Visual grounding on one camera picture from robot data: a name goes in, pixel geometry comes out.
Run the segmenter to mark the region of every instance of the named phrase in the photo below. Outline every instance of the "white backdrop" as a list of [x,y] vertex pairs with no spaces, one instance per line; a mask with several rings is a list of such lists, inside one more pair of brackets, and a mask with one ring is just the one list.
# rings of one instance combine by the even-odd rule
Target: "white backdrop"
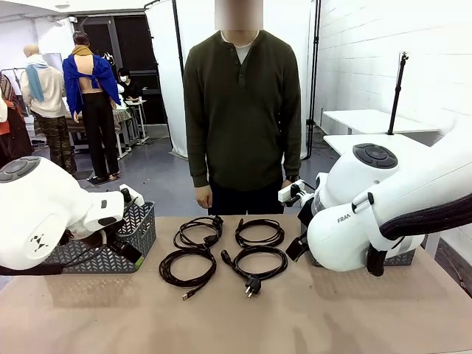
[[[215,33],[215,0],[177,0],[178,20],[184,63],[196,44]],[[171,0],[164,0],[146,11],[153,48],[159,63],[161,88],[169,119],[174,152],[187,157],[184,118],[184,92],[176,41]],[[290,44],[299,65],[302,88],[302,156],[306,151],[306,119],[308,119],[310,41],[310,0],[265,0],[264,29]]]

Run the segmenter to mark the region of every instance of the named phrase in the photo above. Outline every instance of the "white wall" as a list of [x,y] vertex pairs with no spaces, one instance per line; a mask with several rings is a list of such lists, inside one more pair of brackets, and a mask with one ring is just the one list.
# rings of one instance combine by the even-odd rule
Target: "white wall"
[[[402,51],[399,116],[439,127],[430,143],[472,119],[471,13],[470,0],[322,0],[315,120],[322,108],[389,113]],[[442,236],[472,263],[472,226]]]
[[[27,44],[37,44],[42,53],[60,53],[64,59],[74,49],[72,24],[69,20],[49,21],[46,18],[13,21],[0,24],[0,70],[26,66],[23,48]],[[4,72],[15,86],[13,72]]]

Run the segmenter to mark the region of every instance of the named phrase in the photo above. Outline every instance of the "white sweater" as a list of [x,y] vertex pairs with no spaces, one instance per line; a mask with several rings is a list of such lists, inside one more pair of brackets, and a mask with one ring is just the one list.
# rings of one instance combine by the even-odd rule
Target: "white sweater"
[[21,94],[25,104],[31,105],[31,111],[47,118],[57,118],[66,114],[62,97],[66,96],[64,76],[53,67],[38,70],[39,82],[43,89],[44,101],[31,98],[30,82],[26,72],[21,74]]

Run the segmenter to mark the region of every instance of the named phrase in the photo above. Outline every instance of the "wire basket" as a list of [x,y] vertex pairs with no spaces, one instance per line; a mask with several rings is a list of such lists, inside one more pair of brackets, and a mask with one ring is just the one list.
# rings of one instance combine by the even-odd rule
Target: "wire basket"
[[[147,201],[143,206],[132,204],[125,217],[126,224],[118,231],[118,237],[129,242],[146,257],[156,240],[156,224],[154,222],[154,202]],[[45,263],[68,263],[84,252],[88,247],[79,240],[72,240],[65,246],[57,246]],[[92,260],[71,268],[64,273],[81,274],[116,274],[134,273],[139,268],[126,258],[114,253],[108,247]]]

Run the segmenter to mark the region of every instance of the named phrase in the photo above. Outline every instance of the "power cord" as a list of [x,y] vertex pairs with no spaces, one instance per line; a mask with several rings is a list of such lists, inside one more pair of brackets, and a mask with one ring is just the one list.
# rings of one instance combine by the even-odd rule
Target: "power cord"
[[[246,230],[253,226],[268,226],[275,229],[276,232],[273,236],[270,236],[269,238],[266,238],[265,240],[258,240],[258,241],[247,240],[243,236],[241,236],[241,232],[243,230]],[[247,223],[244,223],[244,220],[241,219],[241,221],[239,222],[239,225],[237,226],[235,237],[236,237],[236,242],[243,248],[250,247],[255,244],[261,244],[261,243],[264,244],[264,246],[276,247],[283,242],[285,238],[285,231],[282,229],[282,227],[280,227],[280,223],[275,220],[258,219],[258,220],[252,220],[252,221],[248,221]]]
[[[269,253],[269,254],[276,254],[280,257],[282,261],[277,268],[274,268],[270,271],[264,271],[263,273],[250,273],[248,271],[244,271],[240,268],[239,262],[244,258],[249,256],[250,254],[254,253]],[[221,252],[221,258],[223,261],[229,265],[236,274],[240,275],[242,278],[246,279],[246,294],[248,297],[252,295],[257,295],[261,288],[261,282],[263,280],[271,279],[278,274],[282,273],[285,269],[287,269],[288,260],[287,256],[283,251],[279,249],[275,249],[269,246],[249,246],[243,249],[233,260],[228,254],[227,250]]]
[[[212,229],[215,233],[204,238],[203,243],[196,243],[188,238],[185,235],[185,231],[188,229],[192,229],[194,227],[208,227]],[[196,218],[188,223],[185,223],[180,227],[177,233],[174,236],[174,245],[179,249],[167,257],[165,257],[161,264],[159,265],[159,274],[161,275],[162,279],[174,286],[178,286],[180,288],[193,288],[192,290],[186,292],[182,300],[186,301],[190,297],[194,296],[199,290],[201,290],[210,279],[212,279],[213,274],[216,272],[216,259],[213,256],[212,252],[210,251],[210,247],[214,246],[218,240],[220,240],[221,235],[223,234],[223,219],[219,216],[216,217],[202,217]],[[177,239],[180,240],[185,246],[180,245],[177,242]],[[174,261],[178,258],[189,256],[189,255],[196,255],[203,258],[208,259],[212,265],[206,271],[205,274],[190,279],[190,280],[180,280],[179,278],[175,277],[172,274],[171,267]]]

